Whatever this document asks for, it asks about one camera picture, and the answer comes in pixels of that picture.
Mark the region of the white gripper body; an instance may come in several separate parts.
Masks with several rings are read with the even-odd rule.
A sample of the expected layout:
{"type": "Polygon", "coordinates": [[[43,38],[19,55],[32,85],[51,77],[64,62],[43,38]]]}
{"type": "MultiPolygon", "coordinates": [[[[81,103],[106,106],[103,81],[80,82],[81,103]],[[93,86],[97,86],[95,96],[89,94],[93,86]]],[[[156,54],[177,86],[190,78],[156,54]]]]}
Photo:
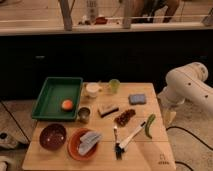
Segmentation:
{"type": "Polygon", "coordinates": [[[162,106],[162,117],[165,127],[168,127],[174,120],[176,116],[174,105],[163,105],[162,106]]]}

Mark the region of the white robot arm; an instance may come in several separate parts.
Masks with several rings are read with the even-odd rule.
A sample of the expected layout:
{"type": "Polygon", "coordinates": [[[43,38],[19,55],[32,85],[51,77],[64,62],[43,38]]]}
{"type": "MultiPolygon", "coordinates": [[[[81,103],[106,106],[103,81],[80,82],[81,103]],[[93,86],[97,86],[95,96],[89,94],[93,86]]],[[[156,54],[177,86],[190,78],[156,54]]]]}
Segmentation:
{"type": "Polygon", "coordinates": [[[172,123],[176,116],[175,108],[186,99],[213,114],[213,88],[205,84],[207,78],[208,69],[200,62],[174,68],[166,74],[166,86],[157,95],[165,126],[172,123]]]}

